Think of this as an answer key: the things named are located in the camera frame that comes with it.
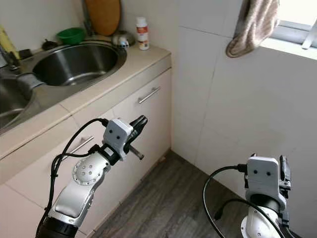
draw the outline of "black cable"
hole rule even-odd
[[[288,229],[288,227],[285,228],[287,233],[289,234],[290,238],[295,238],[295,236],[293,236],[293,234],[291,233],[291,231]]]
[[[225,208],[225,206],[227,204],[229,204],[230,202],[241,202],[241,203],[244,203],[244,204],[247,204],[248,206],[250,207],[253,207],[254,209],[256,209],[258,212],[260,212],[271,224],[272,226],[275,228],[275,230],[277,231],[277,233],[279,234],[279,236],[281,238],[285,238],[284,234],[282,233],[282,231],[280,230],[280,228],[274,223],[274,221],[272,221],[272,219],[260,208],[258,207],[257,205],[249,202],[249,201],[246,201],[244,199],[240,199],[240,198],[232,198],[232,199],[229,199],[228,201],[226,201],[221,207],[220,209],[216,212],[216,214],[221,214],[223,209]]]
[[[63,152],[59,155],[57,155],[53,162],[52,162],[52,165],[51,165],[51,184],[50,184],[50,195],[49,195],[49,202],[46,206],[46,208],[44,209],[45,212],[39,222],[39,225],[37,227],[37,230],[36,230],[36,234],[39,232],[39,229],[40,229],[40,226],[43,224],[45,218],[48,216],[49,214],[49,211],[50,209],[52,208],[52,204],[53,204],[53,197],[54,197],[54,185],[55,185],[55,179],[56,177],[58,177],[58,169],[59,169],[59,166],[62,162],[62,159],[64,156],[71,156],[71,157],[86,157],[86,156],[89,156],[90,154],[93,153],[93,151],[90,151],[89,153],[87,154],[84,154],[84,155],[76,155],[76,154],[70,154],[70,153],[67,153],[67,150],[69,149],[71,143],[75,140],[75,138],[87,127],[89,126],[90,124],[96,122],[96,121],[99,121],[102,123],[103,126],[107,126],[108,125],[108,120],[107,119],[101,119],[101,118],[96,118],[96,119],[92,119],[90,120],[89,122],[85,123],[81,128],[79,128],[79,130],[71,137],[71,139],[69,140],[69,142],[66,144],[65,148],[63,149]]]
[[[209,214],[209,211],[208,211],[208,208],[207,208],[207,205],[206,205],[206,188],[210,182],[210,180],[218,173],[222,172],[222,171],[225,171],[225,170],[237,170],[238,167],[237,166],[227,166],[227,167],[223,167],[223,168],[220,168],[218,170],[216,170],[215,172],[213,172],[209,178],[206,180],[205,182],[205,186],[204,186],[204,189],[203,189],[203,204],[204,204],[204,209],[205,209],[205,212],[206,212],[206,215],[208,217],[208,220],[210,221],[212,227],[214,228],[214,230],[218,233],[218,235],[221,237],[221,238],[225,238],[225,236],[223,235],[223,233],[221,232],[221,230],[219,230],[219,228],[217,227],[217,225],[214,223],[211,215]]]

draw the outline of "wooden cutting board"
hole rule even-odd
[[[120,22],[120,0],[85,1],[94,31],[103,36],[112,35]]]

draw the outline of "green bowl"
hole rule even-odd
[[[65,45],[76,45],[84,40],[85,32],[82,28],[73,27],[58,32],[57,37]]]

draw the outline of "drawer handle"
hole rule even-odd
[[[152,88],[151,92],[145,96],[144,98],[139,98],[138,99],[138,103],[141,104],[143,103],[145,100],[147,100],[149,97],[151,97],[154,93],[156,93],[158,90],[160,90],[160,87],[157,88]]]
[[[91,141],[92,139],[94,139],[93,136],[89,137],[87,140],[85,140],[84,138],[81,138],[80,140],[80,144],[75,148],[73,149],[70,153],[73,154],[75,153],[77,150],[79,150],[81,147],[83,147],[84,145],[86,145],[89,141]]]

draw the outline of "cloth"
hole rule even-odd
[[[227,56],[243,56],[269,37],[278,25],[278,8],[279,0],[250,0],[243,30],[227,46]]]

